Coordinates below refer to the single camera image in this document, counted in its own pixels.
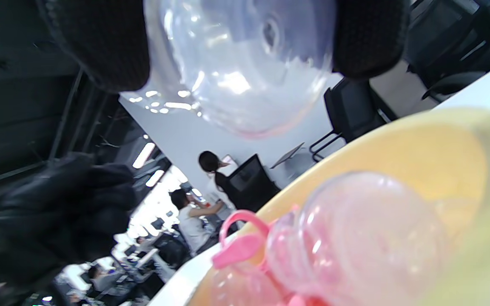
white table surface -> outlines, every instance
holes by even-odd
[[[490,109],[490,72],[437,106],[435,110],[463,106]],[[219,250],[220,245],[217,244],[182,266],[148,306],[185,306],[198,283],[210,269],[211,257]]]

yellow bowl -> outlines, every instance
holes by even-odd
[[[304,205],[327,179],[357,170],[384,173],[408,184],[434,205],[449,235],[460,238],[467,233],[455,264],[424,301],[426,305],[478,305],[474,301],[480,296],[490,296],[487,289],[479,289],[486,281],[480,274],[490,272],[490,264],[488,268],[474,266],[484,264],[483,254],[490,256],[490,112],[468,108],[434,110],[387,124],[315,165],[257,215],[264,221],[273,221],[293,205]],[[462,204],[439,209],[437,200]],[[239,234],[251,231],[252,227],[245,226]],[[261,256],[258,254],[254,261],[259,262]],[[204,277],[189,305],[211,304],[212,272]]]

office chair backrest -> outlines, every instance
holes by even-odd
[[[369,81],[350,81],[345,78],[330,93],[331,104],[327,103],[329,117],[347,142],[386,124],[387,120],[397,119],[372,89]]]
[[[238,203],[234,203],[237,209],[256,212],[280,191],[266,173],[257,154],[240,165],[228,180],[239,194]]]
[[[430,87],[465,72],[490,46],[490,12],[474,0],[417,0],[405,58]]]
[[[179,269],[190,258],[188,246],[165,232],[160,235],[154,242],[154,247],[159,250],[158,255],[173,269]]]

computer monitor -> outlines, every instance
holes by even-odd
[[[130,256],[134,254],[136,250],[137,250],[137,246],[130,246],[127,250],[124,251],[124,254],[126,254],[126,256]]]

man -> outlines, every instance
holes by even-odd
[[[215,215],[224,206],[221,201],[211,207],[192,207],[194,197],[183,189],[177,189],[171,193],[171,202],[179,210],[179,228],[186,242],[190,246],[193,255],[201,254],[208,248],[218,243],[218,233],[210,235],[203,227],[200,219],[203,215]]]
[[[92,266],[88,270],[88,277],[92,280],[94,289],[110,296],[123,296],[128,293],[128,289],[117,288],[117,281],[122,276],[123,273],[120,272],[107,274],[97,266]]]
[[[136,252],[138,252],[138,254],[144,253],[143,256],[146,255],[148,252],[150,252],[154,248],[154,243],[156,242],[156,238],[158,238],[158,237],[154,237],[154,238],[150,238],[150,239],[147,239],[144,237],[138,237],[136,239],[136,242],[139,246],[137,247]]]

